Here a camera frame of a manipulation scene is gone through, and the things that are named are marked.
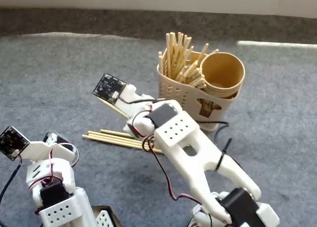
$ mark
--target beige cup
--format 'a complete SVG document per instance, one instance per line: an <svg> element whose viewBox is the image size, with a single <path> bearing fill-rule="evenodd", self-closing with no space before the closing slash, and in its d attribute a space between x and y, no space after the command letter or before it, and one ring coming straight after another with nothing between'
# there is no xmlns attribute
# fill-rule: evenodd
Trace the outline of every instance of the beige cup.
<svg viewBox="0 0 317 227"><path fill-rule="evenodd" d="M242 86L245 69L239 58L229 53L214 53L206 56L200 68L205 76L204 91L221 98L232 98Z"/></svg>

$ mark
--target robotic arm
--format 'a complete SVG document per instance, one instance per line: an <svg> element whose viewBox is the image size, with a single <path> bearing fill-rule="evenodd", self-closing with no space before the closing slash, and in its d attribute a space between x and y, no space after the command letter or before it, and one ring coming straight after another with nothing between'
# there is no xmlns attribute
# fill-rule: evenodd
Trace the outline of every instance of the robotic arm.
<svg viewBox="0 0 317 227"><path fill-rule="evenodd" d="M0 134L0 151L12 161L30 159L26 183L44 227L115 227L106 210L95 218L84 189L76 187L72 167L78 150L55 133L29 141L13 126Z"/></svg>
<svg viewBox="0 0 317 227"><path fill-rule="evenodd" d="M279 218L272 207L257 202L261 197L259 187L230 156L209 140L177 101L156 100L135 92L133 85L105 74L93 94L129 116L125 131L140 139L154 136L155 146L164 152L186 179L194 197L201 202L200 209L205 216L213 217L213 226L278 226ZM187 145L195 149L195 156L188 156L183 150ZM211 193L206 170L217 170L237 188L230 193ZM209 227L211 223L201 223L200 226Z"/></svg>

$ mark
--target wooden stick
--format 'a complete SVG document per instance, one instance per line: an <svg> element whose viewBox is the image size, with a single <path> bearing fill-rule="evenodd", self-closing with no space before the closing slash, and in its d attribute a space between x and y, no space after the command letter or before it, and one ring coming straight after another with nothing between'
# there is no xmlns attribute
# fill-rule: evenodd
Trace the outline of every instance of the wooden stick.
<svg viewBox="0 0 317 227"><path fill-rule="evenodd" d="M189 46L189 43L190 43L191 40L192 40L192 37L187 38L183 49L179 52L180 54L178 56L177 64L175 66L175 73L173 74L173 77L175 77L177 75L176 74L177 68L179 68L181 62L183 61L183 58L186 57L187 47Z"/></svg>
<svg viewBox="0 0 317 227"><path fill-rule="evenodd" d="M196 60L192 65L189 66L189 68L184 73L184 77L186 78L191 72L193 72L198 65L198 61Z"/></svg>
<svg viewBox="0 0 317 227"><path fill-rule="evenodd" d="M161 70L162 71L164 71L164 67L163 67L163 57L162 56L159 56L159 66L160 66L160 68L161 68Z"/></svg>
<svg viewBox="0 0 317 227"><path fill-rule="evenodd" d="M106 133L106 134L114 134L114 135L121 135L121 136L125 136L125 137L134 138L131 134L118 132L118 131L114 131L114 130L101 129L100 132L101 133Z"/></svg>
<svg viewBox="0 0 317 227"><path fill-rule="evenodd" d="M201 74L201 69L199 67L195 68L188 76L189 77L193 77L195 76L196 74Z"/></svg>
<svg viewBox="0 0 317 227"><path fill-rule="evenodd" d="M219 49L215 49L214 51L211 52L211 54L216 54L219 52Z"/></svg>
<svg viewBox="0 0 317 227"><path fill-rule="evenodd" d="M193 51L193 49L194 49L194 46L191 46L191 47L189 48L189 50L186 51L186 54L185 54L185 56L183 57L183 59L182 59L182 61L181 61L181 63L180 63L180 66L176 68L176 73L178 73L179 70L180 70L182 67L185 66L186 60L187 60L188 56L191 54L191 52Z"/></svg>
<svg viewBox="0 0 317 227"><path fill-rule="evenodd" d="M190 86L194 86L194 84L200 82L200 81L204 81L205 78L204 77L198 77L196 78L194 81L192 81L191 83L189 83Z"/></svg>
<svg viewBox="0 0 317 227"><path fill-rule="evenodd" d="M175 54L173 55L172 66L174 66L174 64L177 62L179 51L182 48L183 36L184 36L184 34L178 32L178 44L177 44L177 47L175 49Z"/></svg>
<svg viewBox="0 0 317 227"><path fill-rule="evenodd" d="M101 142L105 142L105 143L116 144L116 145L121 145L121 146L125 146L125 147L130 147L130 148L143 150L143 148L141 146L139 146L139 145L122 144L121 142L111 141L111 140L106 139L106 138L93 137L93 136L89 136L89 135L85 135L85 134L83 134L82 137L86 138L86 139L95 140L95 141L101 141ZM163 153L159 149L153 149L153 151L156 152L156 153Z"/></svg>
<svg viewBox="0 0 317 227"><path fill-rule="evenodd" d="M205 55L205 53L206 53L206 51L207 51L207 49L208 49L208 46L209 46L209 44L206 43L206 44L204 45L202 51L200 52L200 55L199 55L199 57L198 57L198 59L197 59L197 60L198 60L198 65L200 65L200 63L202 62L203 57L204 57L204 55Z"/></svg>
<svg viewBox="0 0 317 227"><path fill-rule="evenodd" d="M179 72L179 74L177 75L175 81L181 82L184 79L184 73L186 72L186 70L187 70L187 66L184 66L182 70Z"/></svg>
<svg viewBox="0 0 317 227"><path fill-rule="evenodd" d="M203 84L203 85L200 85L200 86L197 86L196 88L197 89L204 89L207 87L207 84Z"/></svg>
<svg viewBox="0 0 317 227"><path fill-rule="evenodd" d="M170 70L170 54L172 47L170 46L170 37L169 34L166 34L166 47L167 47L167 76L171 77L171 70Z"/></svg>
<svg viewBox="0 0 317 227"><path fill-rule="evenodd" d="M94 132L94 131L90 131L90 130L88 130L87 133L88 133L88 135L98 135L98 136L101 136L101 137L120 139L120 140L123 140L123 141L128 141L128 142L142 144L142 141L140 141L140 140L131 139L131 138L125 138L125 137L118 136L118 135L104 134L104 133Z"/></svg>
<svg viewBox="0 0 317 227"><path fill-rule="evenodd" d="M135 142L137 140L133 140L133 139L124 140L124 139L119 139L120 137L117 138L117 136L107 137L107 136L100 136L100 135L95 135L95 134L88 134L88 136L102 138L102 139L108 139L110 141L117 141L117 142L121 142L122 144L142 145L141 141L139 141L139 143L137 143L137 142Z"/></svg>
<svg viewBox="0 0 317 227"><path fill-rule="evenodd" d="M171 45L173 45L173 49L175 50L177 46L176 35L174 32L170 32Z"/></svg>
<svg viewBox="0 0 317 227"><path fill-rule="evenodd" d="M102 101L103 103L105 103L107 106L109 106L110 108L114 109L116 112L118 112L120 115L123 115L124 117L128 118L128 115L124 112L122 112L121 110L119 110L117 107L115 107L114 105L110 104L109 102L105 101L104 99L101 99L100 97L97 97L100 101Z"/></svg>

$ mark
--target beige basket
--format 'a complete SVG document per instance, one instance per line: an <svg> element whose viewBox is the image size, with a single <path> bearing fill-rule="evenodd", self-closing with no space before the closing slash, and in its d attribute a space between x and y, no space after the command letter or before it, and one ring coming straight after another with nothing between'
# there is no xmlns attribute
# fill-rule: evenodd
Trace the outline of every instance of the beige basket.
<svg viewBox="0 0 317 227"><path fill-rule="evenodd" d="M192 52L188 63L191 64L195 61L199 54L198 52ZM177 100L183 110L196 121L222 120L223 113L240 93L240 90L238 90L230 99L215 97L200 89L176 82L164 76L159 70L159 65L157 66L157 72L159 78L159 97ZM200 127L207 131L213 131L216 129L217 124L200 124Z"/></svg>

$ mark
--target carpet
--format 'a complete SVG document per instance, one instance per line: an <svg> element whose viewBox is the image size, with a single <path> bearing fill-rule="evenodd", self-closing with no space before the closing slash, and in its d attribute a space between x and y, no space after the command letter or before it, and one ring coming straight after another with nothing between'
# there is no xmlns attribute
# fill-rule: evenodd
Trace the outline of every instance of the carpet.
<svg viewBox="0 0 317 227"><path fill-rule="evenodd" d="M101 76L110 73L156 97L165 33L182 31L193 38L194 50L209 43L243 61L245 82L224 116L230 128L219 143L233 138L229 155L261 188L261 201L274 208L280 226L315 226L316 26L314 19L279 16L3 9L0 131L13 125L33 141L47 131L68 137L80 151L76 185L92 205L110 205L124 227L184 227L195 204L171 200L151 154L81 138L87 130L121 131L125 124L91 94ZM190 194L175 167L159 158L174 192ZM16 165L0 155L2 185ZM41 224L25 184L27 166L0 206L0 218L10 227ZM212 171L206 175L211 191L232 190L230 180Z"/></svg>

